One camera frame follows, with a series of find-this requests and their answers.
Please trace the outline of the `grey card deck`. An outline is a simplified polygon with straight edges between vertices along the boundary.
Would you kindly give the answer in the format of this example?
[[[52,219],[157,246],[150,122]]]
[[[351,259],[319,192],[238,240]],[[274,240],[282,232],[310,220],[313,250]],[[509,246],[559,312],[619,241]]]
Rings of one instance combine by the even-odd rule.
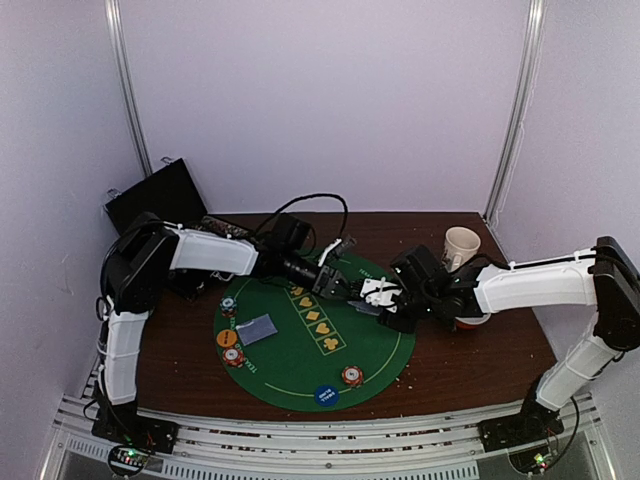
[[[353,307],[359,313],[374,317],[379,316],[383,311],[382,308],[373,306],[365,301],[350,300],[347,302],[347,304]]]

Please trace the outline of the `red poker chip stack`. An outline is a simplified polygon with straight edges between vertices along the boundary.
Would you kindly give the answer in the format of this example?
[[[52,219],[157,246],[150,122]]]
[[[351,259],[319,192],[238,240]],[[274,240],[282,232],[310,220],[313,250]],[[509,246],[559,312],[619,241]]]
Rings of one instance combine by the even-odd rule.
[[[349,387],[357,387],[364,382],[363,371],[358,366],[347,366],[341,373],[343,382]]]

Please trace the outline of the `dealt blue playing cards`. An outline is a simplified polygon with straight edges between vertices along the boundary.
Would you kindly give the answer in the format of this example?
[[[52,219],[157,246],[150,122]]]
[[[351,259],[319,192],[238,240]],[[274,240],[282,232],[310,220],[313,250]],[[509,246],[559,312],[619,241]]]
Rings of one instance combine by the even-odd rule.
[[[278,330],[268,314],[255,317],[236,326],[237,335],[243,346],[248,346],[271,337]]]

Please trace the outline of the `teal white chip stack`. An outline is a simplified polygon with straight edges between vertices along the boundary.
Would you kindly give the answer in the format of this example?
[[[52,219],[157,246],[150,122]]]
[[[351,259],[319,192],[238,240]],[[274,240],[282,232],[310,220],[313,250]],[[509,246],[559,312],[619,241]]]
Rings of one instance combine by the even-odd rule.
[[[223,316],[230,318],[237,313],[237,301],[232,296],[223,297],[219,304],[220,312]]]

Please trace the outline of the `blue small blind button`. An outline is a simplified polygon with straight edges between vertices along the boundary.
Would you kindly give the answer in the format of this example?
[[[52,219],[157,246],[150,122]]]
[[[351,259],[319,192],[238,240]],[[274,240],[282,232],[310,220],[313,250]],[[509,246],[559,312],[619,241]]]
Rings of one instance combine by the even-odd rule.
[[[332,407],[340,400],[340,392],[334,386],[321,385],[314,392],[314,400],[321,407]]]

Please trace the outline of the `orange big blind button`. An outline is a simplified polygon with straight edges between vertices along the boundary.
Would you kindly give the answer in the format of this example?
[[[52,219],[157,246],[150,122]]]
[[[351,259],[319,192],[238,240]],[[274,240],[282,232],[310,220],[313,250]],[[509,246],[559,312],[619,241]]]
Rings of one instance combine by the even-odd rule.
[[[238,342],[238,335],[232,329],[223,329],[216,335],[216,343],[221,348],[232,348]]]

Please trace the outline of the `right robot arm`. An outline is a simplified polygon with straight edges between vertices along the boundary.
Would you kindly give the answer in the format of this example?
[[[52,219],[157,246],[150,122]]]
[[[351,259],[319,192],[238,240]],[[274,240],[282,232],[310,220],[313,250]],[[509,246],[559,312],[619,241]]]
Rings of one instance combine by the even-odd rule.
[[[418,245],[392,265],[395,280],[368,279],[359,296],[381,309],[381,323],[412,331],[420,319],[472,324],[519,308],[585,305],[596,316],[578,344],[533,384],[526,409],[513,419],[519,440],[535,440],[587,382],[639,346],[639,271],[611,236],[564,257],[501,264],[478,254],[453,272]]]

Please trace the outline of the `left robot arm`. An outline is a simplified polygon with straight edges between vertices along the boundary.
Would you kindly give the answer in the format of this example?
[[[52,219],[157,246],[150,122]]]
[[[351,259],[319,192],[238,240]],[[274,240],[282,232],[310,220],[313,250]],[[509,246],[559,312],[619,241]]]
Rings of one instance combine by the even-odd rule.
[[[144,212],[114,242],[100,274],[96,313],[98,389],[108,412],[106,429],[123,444],[137,442],[144,424],[137,408],[136,374],[142,334],[170,273],[178,270],[232,276],[281,277],[329,300],[355,295],[347,278],[329,263],[342,244],[334,240],[313,262],[301,256],[308,224],[289,217],[264,234],[240,235],[186,228]]]

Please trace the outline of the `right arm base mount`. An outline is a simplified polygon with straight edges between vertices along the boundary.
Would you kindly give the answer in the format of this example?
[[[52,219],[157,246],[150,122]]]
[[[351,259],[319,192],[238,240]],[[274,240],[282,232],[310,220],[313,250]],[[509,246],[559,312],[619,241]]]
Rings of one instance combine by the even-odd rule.
[[[544,407],[522,408],[520,412],[483,420],[478,430],[485,452],[509,449],[561,434],[565,428],[559,413]]]

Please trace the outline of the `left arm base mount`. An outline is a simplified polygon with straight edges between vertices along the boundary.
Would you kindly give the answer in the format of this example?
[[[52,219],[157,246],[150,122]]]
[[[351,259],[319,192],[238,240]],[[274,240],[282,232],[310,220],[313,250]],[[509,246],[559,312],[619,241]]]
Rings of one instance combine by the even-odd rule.
[[[168,420],[141,416],[135,407],[101,407],[94,420],[93,436],[156,453],[171,454],[179,425]]]

